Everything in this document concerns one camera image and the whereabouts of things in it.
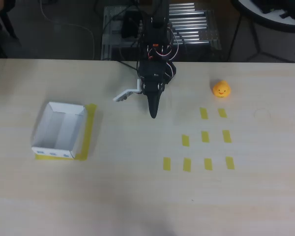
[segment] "wire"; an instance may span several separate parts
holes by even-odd
[[[141,9],[138,7],[138,3],[137,3],[135,0],[131,0],[131,2],[132,2],[132,5],[135,6],[135,7],[137,8],[137,10],[141,13],[142,20],[144,21],[144,16],[143,16],[142,13],[144,13],[144,14],[147,15],[147,16],[148,16],[148,14],[147,14],[145,11],[141,10]]]
[[[185,40],[183,39],[183,37],[181,36],[181,34],[180,34],[180,33],[179,33],[174,27],[172,28],[172,30],[173,30],[174,32],[176,32],[177,35],[181,38],[182,43],[183,43],[183,45],[184,45],[184,47],[185,47],[186,59],[187,59],[187,61],[189,61],[189,53],[188,53],[188,50],[187,50],[187,45],[186,45]]]
[[[119,16],[120,14],[122,14],[123,12],[125,12],[126,10],[128,10],[130,7],[132,7],[132,5],[126,7],[124,10],[122,10],[120,13],[116,14],[115,16],[113,16],[108,22],[107,24],[104,26],[103,31],[102,31],[102,38],[103,38],[103,34],[105,32],[105,29],[107,28],[107,26],[112,22],[112,20],[114,20],[117,16]]]
[[[175,56],[176,56],[177,53],[178,53],[178,50],[179,50],[179,43],[178,43],[178,41],[177,41],[177,39],[176,39],[176,36],[174,35],[174,32],[172,31],[172,29],[171,29],[171,28],[169,28],[169,29],[171,30],[171,32],[172,32],[172,34],[173,34],[173,36],[174,36],[174,39],[175,39],[175,41],[176,41],[176,43],[177,43],[177,51],[176,51],[175,55],[174,55],[172,58],[169,59],[169,60],[172,60],[172,59],[175,58]]]
[[[121,47],[122,47],[122,42],[119,44],[119,54],[120,54],[121,60],[126,60],[122,55]]]
[[[110,61],[113,61],[113,60],[111,60],[110,58],[104,58],[103,60],[110,60]],[[125,65],[125,66],[127,66],[127,67],[129,67],[129,68],[131,68],[131,69],[133,69],[133,70],[137,70],[136,68],[134,68],[133,66],[131,66],[131,65],[129,65],[129,64],[127,64],[127,63],[125,63],[125,62],[123,62],[123,61],[121,61],[121,60],[116,60],[117,62],[119,62],[119,63],[121,63],[121,64],[123,64],[123,65]]]
[[[160,54],[156,49],[155,49],[155,51],[156,51],[156,53],[158,54],[158,55],[160,55],[161,57],[166,57],[166,56],[168,56],[171,52],[172,52],[172,49],[169,51],[169,53],[167,53],[167,54]]]
[[[153,56],[150,56],[150,55],[149,55],[149,53],[150,53],[152,50],[153,50],[153,48],[151,48],[151,49],[149,50],[148,54],[147,54],[148,59],[153,58]]]
[[[137,49],[139,48],[139,43],[140,43],[141,37],[138,40]],[[138,74],[139,78],[142,79],[142,77],[140,76],[140,73],[139,73],[139,68],[138,68],[140,57],[141,57],[141,50],[139,49],[139,57],[137,59],[137,74]]]
[[[139,26],[138,26],[138,24],[137,24],[132,18],[129,18],[129,21],[130,21],[133,25],[135,25],[135,26],[138,28],[138,31],[139,31]]]
[[[61,23],[61,22],[58,22],[58,21],[53,21],[53,20],[50,20],[44,13],[43,11],[43,4],[42,4],[42,1],[43,0],[40,0],[40,10],[41,10],[41,13],[42,15],[45,17],[46,20],[54,23],[54,24],[58,24],[58,25],[63,25],[63,26],[75,26],[75,27],[80,27],[80,28],[83,28],[85,30],[87,30],[88,32],[90,32],[91,36],[92,36],[92,39],[93,39],[93,56],[92,56],[92,60],[94,60],[94,57],[95,57],[95,39],[94,39],[94,34],[91,30],[89,30],[88,28],[84,27],[84,26],[81,26],[81,25],[77,25],[77,24],[71,24],[71,23]]]
[[[157,13],[157,11],[158,11],[159,8],[161,7],[162,3],[163,3],[163,0],[161,0],[161,1],[159,2],[159,5],[158,5],[158,7],[155,9],[155,11],[153,12],[152,17]]]
[[[103,21],[103,16],[97,12],[97,5],[98,5],[99,0],[95,0],[94,6],[93,6],[93,11],[95,12],[95,15]]]
[[[171,69],[171,71],[172,71],[172,76],[170,76],[170,75],[167,74],[167,73],[165,73],[165,75],[167,75],[167,76],[169,76],[169,77],[174,77],[174,72],[173,72],[173,69],[172,69],[171,65],[169,65],[168,62],[167,62],[166,64],[170,67],[170,69]]]

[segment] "yellow tape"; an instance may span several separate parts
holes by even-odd
[[[169,157],[164,157],[163,159],[163,170],[164,171],[171,170],[171,159]]]
[[[219,108],[218,113],[220,114],[220,117],[227,118],[226,112],[223,108]]]
[[[205,158],[205,169],[208,171],[213,170],[212,160],[210,158]]]
[[[234,160],[232,157],[230,157],[230,156],[225,157],[225,161],[226,161],[227,169],[229,169],[229,170],[235,169]]]
[[[206,108],[200,107],[200,114],[202,119],[208,119]]]
[[[183,159],[183,168],[184,171],[191,172],[191,159],[184,158]]]
[[[96,105],[95,104],[89,104],[85,106],[88,117],[85,124],[85,131],[84,131],[84,138],[81,148],[81,153],[76,154],[75,158],[66,158],[66,157],[55,157],[55,156],[43,156],[43,155],[35,155],[36,160],[79,160],[79,161],[85,161],[88,158],[89,153],[89,145],[92,135],[92,129],[93,129],[93,122],[94,122],[94,116],[95,116],[95,110]]]
[[[204,142],[204,143],[210,142],[210,138],[208,137],[208,132],[201,131],[201,136],[202,136],[202,142]]]
[[[231,134],[230,134],[229,130],[223,130],[223,137],[224,137],[224,142],[226,142],[226,143],[232,142]]]
[[[189,136],[188,135],[182,135],[182,145],[185,147],[189,147]]]

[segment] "yellow rubber duck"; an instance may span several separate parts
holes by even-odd
[[[227,97],[228,95],[230,95],[230,93],[231,87],[225,80],[218,82],[213,87],[213,94],[217,97]]]

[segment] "light wood tabletop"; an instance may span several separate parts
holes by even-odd
[[[295,236],[295,64],[176,62],[156,119],[118,62],[0,65],[0,236]],[[86,161],[35,159],[48,101],[97,105]]]

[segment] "white cardboard box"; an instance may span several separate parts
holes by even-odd
[[[74,158],[82,146],[86,118],[82,105],[49,102],[31,149],[38,155]]]

